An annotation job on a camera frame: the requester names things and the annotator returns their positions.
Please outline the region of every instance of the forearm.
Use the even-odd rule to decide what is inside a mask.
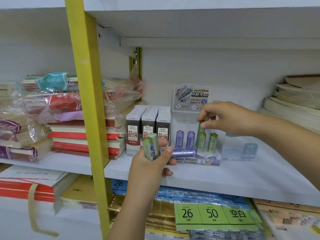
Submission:
[[[143,240],[150,207],[126,196],[109,233],[109,240]]]
[[[289,121],[262,115],[253,136],[264,141],[320,190],[320,135]]]

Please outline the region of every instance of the person's left hand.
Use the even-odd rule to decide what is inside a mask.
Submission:
[[[166,140],[159,140],[159,147],[168,144]],[[144,156],[143,148],[133,157],[129,171],[126,198],[134,201],[143,201],[151,204],[156,196],[162,176],[172,176],[173,172],[165,168],[166,165],[176,165],[175,159],[170,159],[172,147],[167,147],[154,161],[149,161]]]

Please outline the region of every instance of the purple cylinder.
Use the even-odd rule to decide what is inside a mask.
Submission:
[[[175,157],[196,157],[198,152],[196,149],[174,149],[171,158]]]
[[[186,136],[186,149],[193,149],[193,144],[195,142],[196,133],[194,131],[189,131]]]
[[[183,136],[184,136],[184,132],[182,130],[178,130],[177,137],[176,137],[176,149],[182,149]]]

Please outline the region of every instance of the green cylinder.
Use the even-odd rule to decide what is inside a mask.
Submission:
[[[205,151],[206,136],[207,136],[207,134],[205,132],[199,133],[199,141],[198,141],[198,147],[197,147],[198,152]]]
[[[151,133],[148,135],[151,138],[153,144],[153,150],[155,153],[156,158],[160,156],[159,144],[158,144],[158,135],[156,133]]]
[[[209,144],[208,144],[208,152],[215,153],[217,147],[218,135],[216,133],[211,133],[209,137]]]
[[[204,120],[200,120],[199,121],[199,126],[198,126],[198,131],[197,131],[197,138],[196,138],[196,140],[195,140],[195,148],[197,148],[198,147],[198,143],[199,143],[199,134],[201,133],[201,132],[205,132],[205,129],[202,129],[201,128],[201,125],[202,125],[202,123],[204,122]]]
[[[144,150],[144,156],[149,160],[153,161],[156,159],[156,154],[153,149],[152,140],[150,137],[144,137],[142,138],[142,145]]]

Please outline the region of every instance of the fingernail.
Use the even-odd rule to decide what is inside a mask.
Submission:
[[[169,146],[169,147],[166,148],[166,151],[172,153],[174,150],[172,149],[172,147]]]

